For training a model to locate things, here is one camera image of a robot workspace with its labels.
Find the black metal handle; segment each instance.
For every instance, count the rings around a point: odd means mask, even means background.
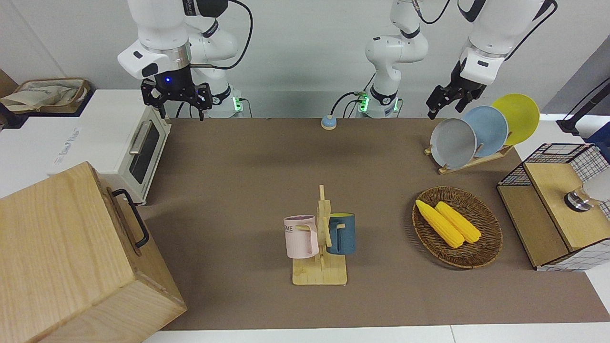
[[[148,239],[150,238],[150,235],[148,234],[148,230],[146,229],[146,225],[144,225],[144,221],[140,217],[140,214],[138,213],[138,209],[135,208],[134,201],[131,200],[131,196],[129,195],[129,193],[124,189],[117,189],[112,192],[113,197],[118,197],[119,195],[124,195],[127,198],[129,207],[131,207],[131,210],[134,212],[135,218],[138,220],[138,224],[140,224],[140,228],[142,229],[142,234],[144,235],[144,237],[142,237],[142,239],[140,239],[139,241],[137,241],[135,243],[135,247],[141,248],[144,246],[144,244],[146,244],[148,242]]]

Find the oven window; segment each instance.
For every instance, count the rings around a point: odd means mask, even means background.
[[[148,132],[148,136],[146,137],[142,151],[140,154],[134,156],[134,159],[131,160],[131,165],[129,166],[129,172],[134,176],[135,180],[138,181],[139,184],[142,184],[144,181],[144,176],[148,170],[148,165],[151,163],[151,159],[153,158],[154,150],[157,147],[158,142],[159,131],[153,125],[151,130]]]

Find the wooden drawer unit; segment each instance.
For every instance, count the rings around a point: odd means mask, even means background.
[[[86,162],[0,199],[0,341],[141,342],[184,313],[136,213]]]

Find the pink mug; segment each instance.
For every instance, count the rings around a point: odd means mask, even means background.
[[[318,254],[318,231],[315,216],[293,215],[284,218],[286,252],[290,258],[310,258]]]

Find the white wall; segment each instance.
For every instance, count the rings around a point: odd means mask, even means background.
[[[261,117],[321,117],[372,74],[367,40],[398,33],[389,21],[390,0],[245,2],[254,13],[254,35],[243,62],[228,73]],[[425,1],[424,16],[434,18],[444,2]],[[543,108],[606,39],[609,1],[558,2],[559,10],[503,65],[477,105],[520,92]],[[425,116],[428,95],[449,80],[471,26],[455,3],[437,24],[422,27],[430,42],[427,58],[399,67],[403,115]],[[219,22],[245,41],[248,17],[239,6],[229,5]],[[139,85],[116,60],[137,38],[126,0],[0,0],[0,29],[0,68],[17,82],[66,75],[98,88]],[[449,107],[441,115],[457,113]]]

